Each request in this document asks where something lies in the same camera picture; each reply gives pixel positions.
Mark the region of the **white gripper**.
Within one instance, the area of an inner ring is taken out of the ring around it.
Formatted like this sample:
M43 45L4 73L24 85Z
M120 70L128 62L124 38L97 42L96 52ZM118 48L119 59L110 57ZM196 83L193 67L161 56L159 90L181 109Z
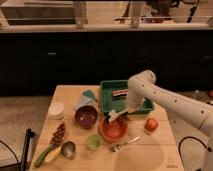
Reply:
M136 112L140 106L142 105L143 100L137 98L127 98L126 99L126 107L129 113Z

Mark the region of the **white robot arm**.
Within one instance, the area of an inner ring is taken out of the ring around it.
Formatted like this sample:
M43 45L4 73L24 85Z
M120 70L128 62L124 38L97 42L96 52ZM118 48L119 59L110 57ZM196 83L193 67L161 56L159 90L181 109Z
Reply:
M213 106L168 91L155 85L156 76L145 70L131 76L127 85L126 108L129 113L136 111L144 98L152 100L165 109L176 113L209 137L202 171L213 171Z

